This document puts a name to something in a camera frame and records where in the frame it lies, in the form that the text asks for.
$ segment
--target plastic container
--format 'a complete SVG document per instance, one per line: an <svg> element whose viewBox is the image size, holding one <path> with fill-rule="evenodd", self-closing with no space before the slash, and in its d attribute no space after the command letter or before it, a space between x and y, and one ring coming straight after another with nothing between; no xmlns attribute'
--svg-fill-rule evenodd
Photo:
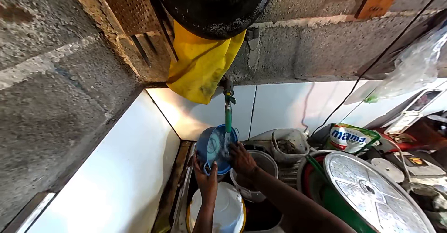
<svg viewBox="0 0 447 233"><path fill-rule="evenodd" d="M287 140L297 149L296 153L284 153L277 144L277 140ZM270 153L278 163L293 164L303 156L309 154L310 146L306 136L297 129L277 129L272 133Z"/></svg>
<svg viewBox="0 0 447 233"><path fill-rule="evenodd" d="M278 165L270 155L258 150L248 150L247 152L251 154L254 161L260 168L262 168L264 171L271 174L275 178L278 178L279 174ZM252 191L249 190L248 188L239 185L236 182L237 173L236 171L234 171L234 169L230 170L230 177L234 183L234 186L240 192L240 194L245 200L250 202L262 202L265 200L265 195L263 195L260 191Z"/></svg>
<svg viewBox="0 0 447 233"><path fill-rule="evenodd" d="M200 190L191 200L187 213L188 232L193 232L202 205ZM245 207L239 192L229 183L219 182L213 216L213 232L239 233L245 225Z"/></svg>
<svg viewBox="0 0 447 233"><path fill-rule="evenodd" d="M238 135L232 128L231 131L231 143L237 141ZM231 166L229 158L226 159L219 154L221 148L223 148L223 142L225 140L225 124L218 127L209 127L205 129L197 140L197 153L200 162L203 162L203 171L207 175L207 169L211 169L213 161L217 162L217 174L222 175L230 171Z"/></svg>

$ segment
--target yellow cloth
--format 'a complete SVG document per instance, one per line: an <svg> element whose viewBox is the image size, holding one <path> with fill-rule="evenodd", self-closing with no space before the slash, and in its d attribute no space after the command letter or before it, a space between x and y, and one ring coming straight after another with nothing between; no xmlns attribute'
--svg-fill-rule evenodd
<svg viewBox="0 0 447 233"><path fill-rule="evenodd" d="M230 39L215 41L198 37L174 22L174 33L178 62L171 61L166 83L180 96L208 104L239 51L245 31Z"/></svg>

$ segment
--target running water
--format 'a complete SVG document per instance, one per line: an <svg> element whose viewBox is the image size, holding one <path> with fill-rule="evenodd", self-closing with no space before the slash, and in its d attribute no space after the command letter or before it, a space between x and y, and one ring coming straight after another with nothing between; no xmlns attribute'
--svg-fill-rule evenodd
<svg viewBox="0 0 447 233"><path fill-rule="evenodd" d="M230 157L230 144L231 144L231 133L225 133L224 147L222 149L222 155L228 160Z"/></svg>

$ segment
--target kitchen sink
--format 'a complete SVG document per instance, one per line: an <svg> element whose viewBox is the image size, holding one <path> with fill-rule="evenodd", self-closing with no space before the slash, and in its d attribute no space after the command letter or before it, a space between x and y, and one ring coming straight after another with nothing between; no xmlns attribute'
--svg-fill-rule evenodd
<svg viewBox="0 0 447 233"><path fill-rule="evenodd" d="M262 145L247 145L247 150L263 150ZM227 173L221 180L222 182L228 182L233 185L230 178L230 174ZM187 233L186 228L186 210L191 203L192 197L195 191L198 189L195 175L192 167L189 167L186 173L185 182L180 190L179 197L177 199L176 209L174 212L174 224L172 232ZM245 221L244 232L264 232L264 233L282 233L284 232L280 224L282 222L281 212L269 201L263 202L250 202L244 200L245 208L247 211L247 218Z"/></svg>

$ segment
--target mama detergent pouch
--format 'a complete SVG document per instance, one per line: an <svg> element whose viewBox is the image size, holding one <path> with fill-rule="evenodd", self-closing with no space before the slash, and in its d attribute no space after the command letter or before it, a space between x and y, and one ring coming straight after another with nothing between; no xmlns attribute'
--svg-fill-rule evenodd
<svg viewBox="0 0 447 233"><path fill-rule="evenodd" d="M326 148L355 153L363 147L373 144L378 139L380 139L378 133L365 128L342 123L332 124L329 138L326 141Z"/></svg>

